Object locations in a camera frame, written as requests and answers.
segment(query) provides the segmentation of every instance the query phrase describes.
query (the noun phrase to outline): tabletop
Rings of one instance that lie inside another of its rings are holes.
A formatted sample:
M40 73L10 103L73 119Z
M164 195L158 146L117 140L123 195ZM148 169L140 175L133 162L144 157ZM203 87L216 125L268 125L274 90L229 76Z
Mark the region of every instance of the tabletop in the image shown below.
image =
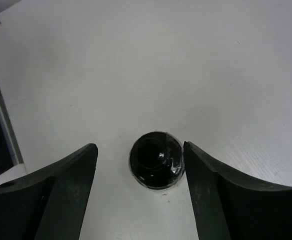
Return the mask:
M292 186L292 1L22 0L0 13L0 90L29 172L87 143L81 240L194 240L184 176L141 186L143 134Z

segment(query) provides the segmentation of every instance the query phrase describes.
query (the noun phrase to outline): round opening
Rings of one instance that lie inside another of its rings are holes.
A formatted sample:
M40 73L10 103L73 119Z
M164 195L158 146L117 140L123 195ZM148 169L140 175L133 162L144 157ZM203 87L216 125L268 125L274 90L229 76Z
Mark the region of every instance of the round opening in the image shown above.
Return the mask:
M162 164L161 149L153 142L145 142L137 149L137 161L145 168L152 169Z
M3 184L0 185L0 188L6 188L6 187L11 187L15 184L15 182L13 181L8 181L8 182L5 182Z

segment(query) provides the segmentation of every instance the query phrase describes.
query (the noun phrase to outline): white table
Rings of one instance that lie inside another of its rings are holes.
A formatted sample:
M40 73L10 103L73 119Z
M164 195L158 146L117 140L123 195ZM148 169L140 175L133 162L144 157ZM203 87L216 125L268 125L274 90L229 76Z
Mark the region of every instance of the white table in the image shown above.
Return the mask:
M27 170L98 146L81 240L197 239L185 177L156 192L130 174L147 132L292 186L292 1L22 0L0 22Z

